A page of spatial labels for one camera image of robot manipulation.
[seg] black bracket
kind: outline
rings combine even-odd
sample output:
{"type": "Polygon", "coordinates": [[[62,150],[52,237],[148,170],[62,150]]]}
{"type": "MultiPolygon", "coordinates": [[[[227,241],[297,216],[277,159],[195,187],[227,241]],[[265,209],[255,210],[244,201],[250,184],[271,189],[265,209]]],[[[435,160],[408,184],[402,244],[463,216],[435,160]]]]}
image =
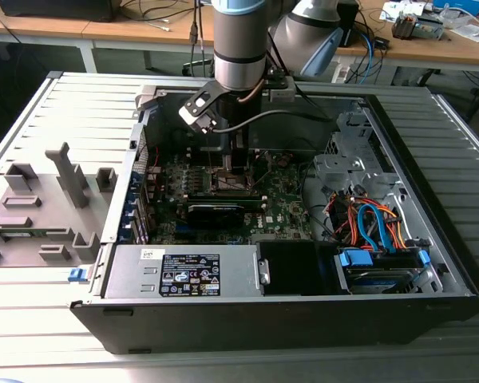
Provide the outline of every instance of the black bracket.
{"type": "Polygon", "coordinates": [[[222,87],[217,81],[209,81],[184,103],[184,107],[192,116],[198,117],[209,108],[216,99],[229,92],[231,91],[222,87]],[[196,103],[199,99],[204,101],[201,106],[196,103]]]}

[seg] motherboard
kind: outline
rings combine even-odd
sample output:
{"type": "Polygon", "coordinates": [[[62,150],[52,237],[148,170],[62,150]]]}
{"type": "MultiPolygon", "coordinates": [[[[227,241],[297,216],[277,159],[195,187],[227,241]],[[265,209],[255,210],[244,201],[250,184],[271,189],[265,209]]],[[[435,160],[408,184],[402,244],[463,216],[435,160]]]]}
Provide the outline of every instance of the motherboard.
{"type": "Polygon", "coordinates": [[[243,174],[173,156],[156,170],[153,244],[252,244],[310,239],[299,194],[300,165],[288,154],[257,155],[243,174]]]}

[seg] metal slotted table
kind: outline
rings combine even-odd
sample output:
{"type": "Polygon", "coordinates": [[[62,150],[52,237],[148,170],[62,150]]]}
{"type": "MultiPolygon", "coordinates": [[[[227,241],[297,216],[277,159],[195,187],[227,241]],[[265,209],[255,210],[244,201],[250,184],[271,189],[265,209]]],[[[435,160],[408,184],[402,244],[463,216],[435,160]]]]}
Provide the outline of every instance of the metal slotted table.
{"type": "MultiPolygon", "coordinates": [[[[0,144],[0,197],[7,162],[63,138],[85,174],[121,170],[137,120],[140,85],[199,80],[63,73],[44,81],[0,144]]],[[[422,88],[304,84],[304,91],[378,97],[479,264],[479,140],[442,97],[422,88]]],[[[40,381],[479,381],[479,315],[448,323],[409,345],[228,353],[112,355],[69,312],[89,286],[70,267],[0,268],[0,377],[40,381]]]]}

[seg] sticker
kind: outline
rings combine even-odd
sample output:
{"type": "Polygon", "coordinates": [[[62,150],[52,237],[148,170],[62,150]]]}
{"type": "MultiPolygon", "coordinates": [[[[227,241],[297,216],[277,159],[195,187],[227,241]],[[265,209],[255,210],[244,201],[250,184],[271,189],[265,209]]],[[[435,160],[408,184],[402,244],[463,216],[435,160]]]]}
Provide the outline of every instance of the sticker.
{"type": "Polygon", "coordinates": [[[141,259],[162,259],[165,249],[142,249],[141,259]]]}
{"type": "Polygon", "coordinates": [[[218,254],[166,254],[162,257],[160,284],[162,297],[220,295],[220,256],[218,254]]]}

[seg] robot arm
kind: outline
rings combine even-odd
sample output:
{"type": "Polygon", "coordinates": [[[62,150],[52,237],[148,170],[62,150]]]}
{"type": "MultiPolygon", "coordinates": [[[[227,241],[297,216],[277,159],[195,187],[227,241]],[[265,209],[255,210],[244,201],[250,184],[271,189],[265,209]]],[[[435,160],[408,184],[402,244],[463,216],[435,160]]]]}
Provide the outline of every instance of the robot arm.
{"type": "MultiPolygon", "coordinates": [[[[317,76],[328,66],[342,37],[338,0],[302,0],[271,28],[287,68],[317,76]]],[[[269,20],[287,8],[266,0],[212,0],[215,10],[215,80],[209,81],[180,109],[180,116],[197,132],[212,132],[242,124],[261,111],[262,89],[270,76],[266,60],[269,20]],[[209,108],[215,105],[216,118],[209,108]],[[217,125],[226,121],[226,126],[217,125]]],[[[290,81],[280,81],[287,86],[290,81]]],[[[224,167],[241,169],[247,161],[247,126],[231,132],[224,167]]]]}

